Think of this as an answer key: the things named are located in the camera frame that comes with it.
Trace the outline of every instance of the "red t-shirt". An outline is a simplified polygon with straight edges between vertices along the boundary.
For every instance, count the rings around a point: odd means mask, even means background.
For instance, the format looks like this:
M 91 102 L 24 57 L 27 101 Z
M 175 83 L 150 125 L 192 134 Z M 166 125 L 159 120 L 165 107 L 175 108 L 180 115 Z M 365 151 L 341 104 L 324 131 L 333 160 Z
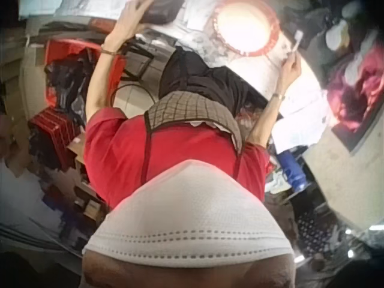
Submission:
M 144 117 L 127 119 L 120 109 L 98 111 L 86 126 L 84 159 L 91 185 L 116 207 L 140 186 L 146 127 Z M 236 151 L 229 133 L 206 124 L 178 124 L 152 135 L 147 181 L 185 160 L 200 160 L 233 176 Z M 260 200 L 264 198 L 269 155 L 249 143 L 241 155 L 237 181 Z

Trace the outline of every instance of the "red crate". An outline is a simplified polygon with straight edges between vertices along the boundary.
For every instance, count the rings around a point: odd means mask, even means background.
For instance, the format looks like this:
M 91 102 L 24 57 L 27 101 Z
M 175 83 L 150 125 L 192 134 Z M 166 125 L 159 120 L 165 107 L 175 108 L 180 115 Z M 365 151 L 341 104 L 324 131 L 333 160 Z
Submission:
M 90 48 L 96 51 L 97 57 L 100 56 L 101 47 L 98 44 L 86 42 L 83 40 L 61 39 L 49 40 L 46 46 L 45 64 L 50 64 L 54 60 L 64 59 L 69 54 L 80 53 L 84 48 Z M 115 99 L 112 99 L 112 94 L 118 87 L 120 77 L 125 67 L 125 58 L 123 56 L 115 57 L 112 63 L 111 74 L 109 76 L 108 86 L 108 103 L 112 106 Z M 55 89 L 46 87 L 46 101 L 49 106 L 56 106 Z

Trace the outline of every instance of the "person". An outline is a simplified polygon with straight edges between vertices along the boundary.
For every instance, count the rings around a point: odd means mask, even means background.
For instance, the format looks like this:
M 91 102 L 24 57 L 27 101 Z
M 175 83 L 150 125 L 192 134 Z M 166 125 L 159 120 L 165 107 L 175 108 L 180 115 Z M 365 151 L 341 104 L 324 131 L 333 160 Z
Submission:
M 85 163 L 113 209 L 84 249 L 94 287 L 293 287 L 292 248 L 262 204 L 266 151 L 297 53 L 245 141 L 234 119 L 249 93 L 224 67 L 177 49 L 159 101 L 131 119 L 107 107 L 113 59 L 153 0 L 128 2 L 102 53 L 86 101 Z

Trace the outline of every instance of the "white fabric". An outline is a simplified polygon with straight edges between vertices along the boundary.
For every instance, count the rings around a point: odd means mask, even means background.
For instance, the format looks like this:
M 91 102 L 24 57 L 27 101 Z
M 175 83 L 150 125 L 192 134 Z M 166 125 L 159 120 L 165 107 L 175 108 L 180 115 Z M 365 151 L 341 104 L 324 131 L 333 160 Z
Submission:
M 234 265 L 290 254 L 263 204 L 220 169 L 188 160 L 123 200 L 86 250 L 170 268 Z

